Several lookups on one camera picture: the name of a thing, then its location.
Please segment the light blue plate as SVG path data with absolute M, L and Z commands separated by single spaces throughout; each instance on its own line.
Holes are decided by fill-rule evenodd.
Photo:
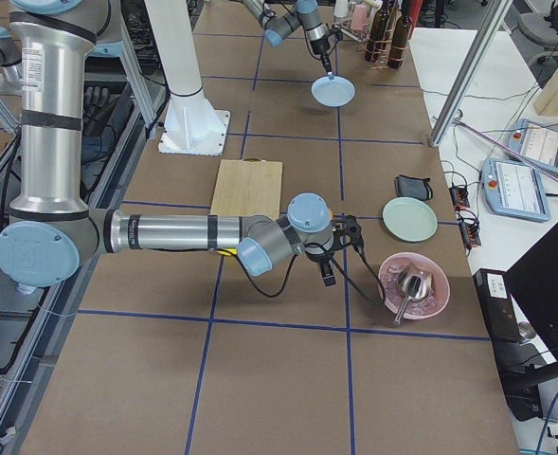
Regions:
M 315 100 L 327 107 L 348 104 L 355 95 L 353 83 L 340 76 L 324 76 L 313 82 L 311 93 Z

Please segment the light green plate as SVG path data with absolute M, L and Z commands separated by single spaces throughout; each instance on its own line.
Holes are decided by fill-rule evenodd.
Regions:
M 388 201 L 382 218 L 387 230 L 398 239 L 418 243 L 430 239 L 438 229 L 438 218 L 425 202 L 411 197 Z

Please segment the dark wine bottle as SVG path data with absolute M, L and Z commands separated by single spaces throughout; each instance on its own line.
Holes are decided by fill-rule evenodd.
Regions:
M 375 62 L 378 58 L 380 44 L 386 31 L 387 21 L 389 18 L 388 7 L 389 1 L 383 1 L 382 5 L 379 7 L 378 10 L 376 10 L 373 16 L 365 50 L 365 60 L 367 62 Z
M 396 22 L 388 54 L 387 66 L 389 68 L 398 69 L 403 64 L 412 24 L 411 2 L 403 1 L 401 16 Z

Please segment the pink bowl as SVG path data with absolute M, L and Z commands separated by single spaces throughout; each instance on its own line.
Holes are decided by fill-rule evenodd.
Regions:
M 405 299 L 405 295 L 397 283 L 397 278 L 408 264 L 414 264 L 432 275 L 432 290 L 423 300 L 412 301 L 407 306 L 403 319 L 420 320 L 436 316 L 447 306 L 450 299 L 449 281 L 434 261 L 414 252 L 395 253 L 380 265 L 378 277 L 386 291 L 386 308 L 396 314 Z

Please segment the metal scoop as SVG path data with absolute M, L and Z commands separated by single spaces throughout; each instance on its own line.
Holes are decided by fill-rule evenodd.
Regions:
M 393 324 L 399 326 L 404 316 L 407 306 L 412 301 L 425 299 L 432 290 L 433 274 L 425 271 L 415 264 L 408 264 L 399 274 L 397 283 L 404 296 L 404 300 L 399 307 Z

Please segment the wooden cutting board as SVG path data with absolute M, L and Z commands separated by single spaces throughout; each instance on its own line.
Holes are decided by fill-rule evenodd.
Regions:
M 277 161 L 221 161 L 210 213 L 218 216 L 279 217 L 283 165 Z

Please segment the black cloth pouch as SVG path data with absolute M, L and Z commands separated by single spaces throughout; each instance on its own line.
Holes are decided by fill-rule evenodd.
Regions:
M 398 197 L 410 197 L 420 201 L 431 200 L 434 195 L 429 178 L 402 174 L 395 177 L 395 190 Z

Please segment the black orange power strip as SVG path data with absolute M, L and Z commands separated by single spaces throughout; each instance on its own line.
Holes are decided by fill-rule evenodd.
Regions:
M 452 185 L 449 188 L 453 208 L 458 219 L 458 226 L 464 248 L 470 252 L 481 246 L 479 237 L 480 223 L 477 215 L 471 210 L 468 190 L 464 185 Z

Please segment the black computer box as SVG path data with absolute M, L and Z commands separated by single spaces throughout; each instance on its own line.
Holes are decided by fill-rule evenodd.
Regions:
M 480 268 L 473 280 L 491 341 L 523 344 L 536 337 L 527 321 L 516 318 L 504 271 Z

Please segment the teach pendant near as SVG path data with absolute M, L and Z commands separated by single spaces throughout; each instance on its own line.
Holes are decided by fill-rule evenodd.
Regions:
M 484 196 L 493 213 L 540 223 L 550 220 L 538 171 L 519 162 L 487 158 L 481 176 Z

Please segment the teach pendant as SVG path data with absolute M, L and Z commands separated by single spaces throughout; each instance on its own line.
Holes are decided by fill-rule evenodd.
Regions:
M 550 220 L 538 171 L 519 162 L 487 158 L 481 176 L 484 196 L 493 213 L 540 223 Z
M 542 169 L 558 173 L 558 128 L 520 119 L 509 134 L 508 146 Z

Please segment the black monitor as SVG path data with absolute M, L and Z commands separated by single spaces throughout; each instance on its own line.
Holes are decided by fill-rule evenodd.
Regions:
M 505 283 L 532 327 L 558 348 L 558 222 L 506 272 Z

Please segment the teach pendant far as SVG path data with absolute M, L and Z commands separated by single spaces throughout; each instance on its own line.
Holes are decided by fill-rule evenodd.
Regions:
M 542 169 L 558 173 L 558 128 L 520 119 L 509 134 L 508 146 Z

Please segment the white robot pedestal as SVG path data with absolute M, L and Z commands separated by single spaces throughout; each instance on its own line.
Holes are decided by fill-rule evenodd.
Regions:
M 218 156 L 230 113 L 214 109 L 204 93 L 187 3 L 151 0 L 145 6 L 170 92 L 159 151 Z

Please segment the aluminium frame post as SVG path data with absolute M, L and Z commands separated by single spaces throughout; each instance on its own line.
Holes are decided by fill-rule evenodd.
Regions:
M 471 43 L 433 127 L 429 137 L 429 145 L 431 147 L 440 146 L 447 133 L 447 129 L 455 122 L 456 113 L 463 98 L 512 4 L 513 0 L 499 0 L 492 1 L 488 6 L 487 14 Z

